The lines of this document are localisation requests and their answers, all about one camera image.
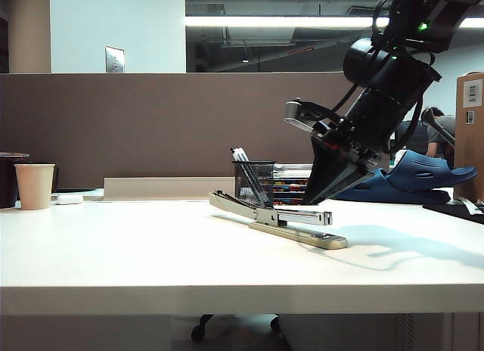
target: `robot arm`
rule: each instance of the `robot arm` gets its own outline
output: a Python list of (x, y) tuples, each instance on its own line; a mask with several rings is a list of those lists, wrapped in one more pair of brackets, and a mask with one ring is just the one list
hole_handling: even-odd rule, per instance
[[(304, 102), (286, 104), (286, 120), (311, 132), (314, 162), (304, 203), (326, 198), (372, 176), (382, 154), (396, 152), (417, 124), (424, 92), (441, 76), (431, 67), (433, 54), (447, 50), (467, 11), (480, 0), (392, 0), (389, 24), (383, 32), (376, 18), (373, 35), (360, 39), (343, 62), (352, 90), (334, 108)], [(412, 55), (428, 52), (429, 64)], [(364, 88), (344, 116), (337, 109), (358, 87)], [(416, 105), (413, 128), (403, 141), (388, 148), (389, 137)]]

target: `chair wheel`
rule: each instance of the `chair wheel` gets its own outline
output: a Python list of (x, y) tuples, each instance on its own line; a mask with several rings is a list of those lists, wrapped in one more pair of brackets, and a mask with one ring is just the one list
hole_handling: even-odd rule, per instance
[(278, 334), (279, 332), (281, 332), (281, 327), (279, 327), (279, 318), (278, 317), (275, 317), (274, 319), (272, 319), (272, 321), (271, 321), (271, 329), (276, 334)]
[(191, 331), (191, 339), (194, 342), (201, 342), (205, 337), (205, 327), (195, 326), (194, 329)]

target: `cardboard box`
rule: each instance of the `cardboard box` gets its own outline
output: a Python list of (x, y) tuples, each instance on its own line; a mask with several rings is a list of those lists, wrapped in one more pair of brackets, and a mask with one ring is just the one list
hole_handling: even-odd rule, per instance
[(484, 200), (484, 73), (457, 79), (455, 113), (455, 167), (474, 166), (477, 176), (454, 187), (454, 199)]

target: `blue plastic object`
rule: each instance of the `blue plastic object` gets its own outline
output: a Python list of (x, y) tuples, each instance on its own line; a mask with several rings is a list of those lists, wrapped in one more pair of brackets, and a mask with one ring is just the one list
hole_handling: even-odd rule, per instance
[(403, 191), (386, 180), (386, 172), (379, 168), (375, 176), (348, 190), (336, 194), (334, 200), (384, 203), (441, 204), (450, 201), (446, 191)]
[(446, 160), (406, 151), (386, 180), (399, 190), (415, 191), (453, 187), (476, 175), (474, 167), (450, 169)]

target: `barcode label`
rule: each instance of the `barcode label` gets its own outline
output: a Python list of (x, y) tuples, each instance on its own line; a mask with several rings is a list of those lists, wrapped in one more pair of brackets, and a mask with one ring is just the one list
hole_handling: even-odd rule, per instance
[(474, 110), (470, 110), (466, 112), (466, 124), (474, 124), (476, 122), (476, 112)]
[(482, 79), (464, 83), (463, 107), (480, 107), (482, 105)]

